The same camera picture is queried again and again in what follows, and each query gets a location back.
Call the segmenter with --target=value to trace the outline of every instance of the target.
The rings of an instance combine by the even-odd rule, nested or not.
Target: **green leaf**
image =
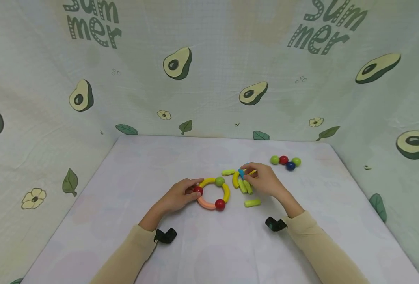
[[[123,132],[127,135],[138,135],[137,129],[133,128],[132,126],[125,125],[125,124],[118,124],[115,126],[120,132]]]
[[[12,281],[10,284],[20,284],[22,282],[23,278],[18,278],[17,280]]]
[[[340,126],[334,126],[329,129],[326,129],[325,131],[319,134],[319,138],[317,139],[317,141],[320,141],[321,138],[328,138],[328,137],[333,136],[339,128]]]
[[[68,173],[66,174],[65,179],[63,180],[63,192],[72,193],[74,196],[77,196],[75,189],[78,185],[77,175],[69,168]]]
[[[370,197],[369,201],[370,201],[370,204],[372,204],[375,211],[380,216],[381,220],[383,220],[383,222],[386,222],[387,214],[386,214],[386,209],[383,204],[383,198],[381,197],[381,195],[376,193],[372,195],[372,197]]]
[[[188,121],[184,122],[178,128],[181,131],[182,135],[184,134],[184,132],[191,131],[192,130],[192,120],[188,120]]]
[[[254,140],[269,140],[270,138],[268,134],[258,131],[258,130],[255,130],[252,133],[252,135],[253,135]]]

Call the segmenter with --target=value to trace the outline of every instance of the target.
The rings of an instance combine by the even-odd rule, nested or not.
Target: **fabric wall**
[[[0,283],[123,133],[329,143],[419,270],[412,1],[0,1],[0,117]]]

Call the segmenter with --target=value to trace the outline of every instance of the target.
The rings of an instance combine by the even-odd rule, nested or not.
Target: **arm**
[[[288,217],[283,218],[287,231],[304,252],[323,284],[368,284],[368,280],[351,258],[323,231],[308,211],[278,180],[271,167],[249,163],[244,178],[256,189],[275,197]],[[256,173],[247,175],[253,170]]]
[[[192,192],[203,179],[183,179],[171,189],[135,225],[122,245],[108,258],[90,284],[132,284],[140,269],[156,247],[154,237],[161,219],[197,200],[200,192]]]

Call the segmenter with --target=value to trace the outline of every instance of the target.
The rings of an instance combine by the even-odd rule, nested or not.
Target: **dark blue ball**
[[[287,168],[287,170],[293,171],[296,168],[296,164],[294,162],[287,162],[287,164],[285,164],[285,167]]]

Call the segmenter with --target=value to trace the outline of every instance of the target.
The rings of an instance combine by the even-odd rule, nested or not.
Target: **flower print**
[[[160,117],[160,119],[162,120],[170,120],[171,119],[171,114],[170,111],[166,111],[166,110],[160,110],[157,112],[157,115]]]
[[[22,200],[22,209],[35,209],[44,201],[47,194],[39,188],[33,188],[25,194]]]
[[[324,119],[322,119],[321,117],[315,117],[311,120],[309,120],[309,126],[311,127],[318,127],[320,125],[322,125]]]

